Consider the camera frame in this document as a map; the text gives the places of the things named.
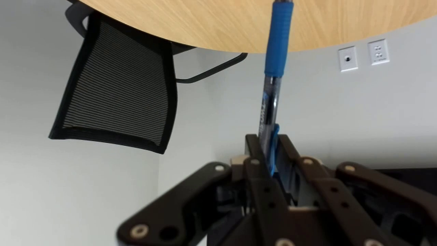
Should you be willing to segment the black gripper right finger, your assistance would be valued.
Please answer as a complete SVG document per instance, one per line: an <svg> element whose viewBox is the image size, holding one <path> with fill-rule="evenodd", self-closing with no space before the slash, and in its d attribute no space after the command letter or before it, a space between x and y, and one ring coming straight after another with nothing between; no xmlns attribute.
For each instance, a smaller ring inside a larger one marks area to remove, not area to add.
<svg viewBox="0 0 437 246"><path fill-rule="evenodd" d="M437 246L437 195L421 187L432 169L378 170L345 161L330 169L277 140L277 169L296 207L323 213L342 246Z"/></svg>

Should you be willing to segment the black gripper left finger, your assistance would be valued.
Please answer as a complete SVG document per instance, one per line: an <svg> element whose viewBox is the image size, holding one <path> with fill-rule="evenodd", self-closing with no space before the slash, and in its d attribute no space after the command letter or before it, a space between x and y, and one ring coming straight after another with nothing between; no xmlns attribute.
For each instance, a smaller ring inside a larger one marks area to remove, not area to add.
<svg viewBox="0 0 437 246"><path fill-rule="evenodd" d="M118 225L120 246L278 246L292 237L286 202L248 133L242 162L208 162Z"/></svg>

